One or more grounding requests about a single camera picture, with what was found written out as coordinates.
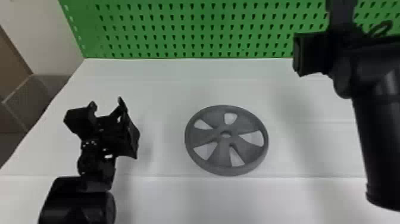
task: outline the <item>gray wheel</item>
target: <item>gray wheel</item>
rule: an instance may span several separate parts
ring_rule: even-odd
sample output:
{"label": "gray wheel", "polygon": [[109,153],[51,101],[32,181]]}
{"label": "gray wheel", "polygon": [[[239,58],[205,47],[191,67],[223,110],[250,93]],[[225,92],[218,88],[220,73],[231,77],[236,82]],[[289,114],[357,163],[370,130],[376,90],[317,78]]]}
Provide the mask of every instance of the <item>gray wheel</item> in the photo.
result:
{"label": "gray wheel", "polygon": [[[237,115],[232,124],[225,122],[225,114]],[[202,120],[210,129],[195,127]],[[261,146],[244,140],[241,135],[260,131],[263,138]],[[202,158],[196,151],[210,142],[217,146],[208,158]],[[264,159],[268,150],[268,133],[263,123],[252,113],[232,105],[215,105],[197,112],[186,126],[186,149],[192,160],[201,168],[223,176],[241,175],[254,170]],[[233,148],[244,164],[233,166],[230,149]]]}

